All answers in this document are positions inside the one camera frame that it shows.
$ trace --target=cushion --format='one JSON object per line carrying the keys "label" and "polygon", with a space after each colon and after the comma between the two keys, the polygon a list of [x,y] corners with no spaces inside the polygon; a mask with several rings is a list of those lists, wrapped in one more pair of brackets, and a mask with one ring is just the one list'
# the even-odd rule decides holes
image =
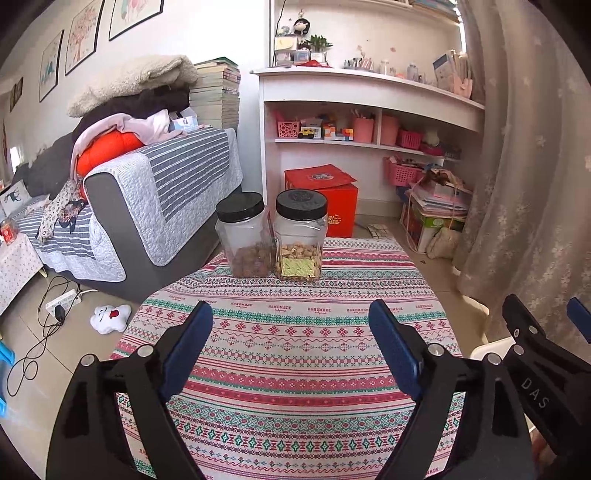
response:
{"label": "cushion", "polygon": [[90,147],[84,150],[78,158],[76,173],[84,178],[93,168],[143,146],[144,144],[131,132],[109,132],[94,140]]}
{"label": "cushion", "polygon": [[2,208],[4,209],[4,214],[8,216],[22,207],[29,200],[31,200],[31,196],[29,195],[24,182],[20,180],[8,190],[2,192],[2,196],[0,196],[0,205],[2,205]]}

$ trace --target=framed picture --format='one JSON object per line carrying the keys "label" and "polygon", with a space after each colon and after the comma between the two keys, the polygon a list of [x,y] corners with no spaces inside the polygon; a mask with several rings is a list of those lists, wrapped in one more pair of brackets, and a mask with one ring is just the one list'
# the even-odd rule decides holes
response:
{"label": "framed picture", "polygon": [[164,0],[115,0],[111,13],[109,41],[162,13]]}
{"label": "framed picture", "polygon": [[39,101],[41,102],[57,86],[57,72],[60,65],[62,30],[49,43],[41,56],[41,73],[39,74]]}
{"label": "framed picture", "polygon": [[66,49],[66,75],[96,52],[105,0],[93,0],[72,20]]}

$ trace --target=book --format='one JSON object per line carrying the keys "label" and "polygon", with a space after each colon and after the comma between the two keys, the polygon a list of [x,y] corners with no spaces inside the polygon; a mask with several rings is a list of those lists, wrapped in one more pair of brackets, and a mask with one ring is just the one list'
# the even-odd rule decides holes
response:
{"label": "book", "polygon": [[233,62],[232,60],[230,60],[227,57],[218,57],[216,59],[206,60],[206,61],[202,61],[200,63],[194,63],[193,66],[195,68],[202,68],[202,67],[217,66],[217,65],[221,65],[221,64],[226,64],[226,65],[230,65],[234,68],[238,68],[238,64]]}

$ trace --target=pink basket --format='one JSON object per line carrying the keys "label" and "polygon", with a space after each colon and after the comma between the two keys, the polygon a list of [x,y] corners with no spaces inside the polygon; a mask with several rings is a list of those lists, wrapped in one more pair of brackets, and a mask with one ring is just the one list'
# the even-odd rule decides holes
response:
{"label": "pink basket", "polygon": [[419,181],[423,176],[422,169],[395,164],[388,157],[384,157],[384,173],[395,187],[408,187],[410,182]]}
{"label": "pink basket", "polygon": [[423,134],[416,132],[409,132],[407,130],[398,130],[397,145],[402,148],[410,148],[411,150],[418,150],[421,146]]}
{"label": "pink basket", "polygon": [[299,122],[277,122],[277,133],[279,138],[297,138],[300,133]]}

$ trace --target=plastic jar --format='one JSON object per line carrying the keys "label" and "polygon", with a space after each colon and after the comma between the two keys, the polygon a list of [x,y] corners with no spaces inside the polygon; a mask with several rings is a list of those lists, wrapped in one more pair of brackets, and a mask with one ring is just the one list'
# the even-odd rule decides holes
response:
{"label": "plastic jar", "polygon": [[7,218],[0,222],[0,237],[2,237],[7,245],[14,242],[17,239],[17,235],[18,225],[14,220]]}
{"label": "plastic jar", "polygon": [[235,277],[266,277],[273,269],[275,239],[261,194],[234,193],[216,205],[216,231]]}
{"label": "plastic jar", "polygon": [[286,190],[277,196],[276,210],[275,275],[280,280],[318,280],[328,228],[326,197],[313,190]]}

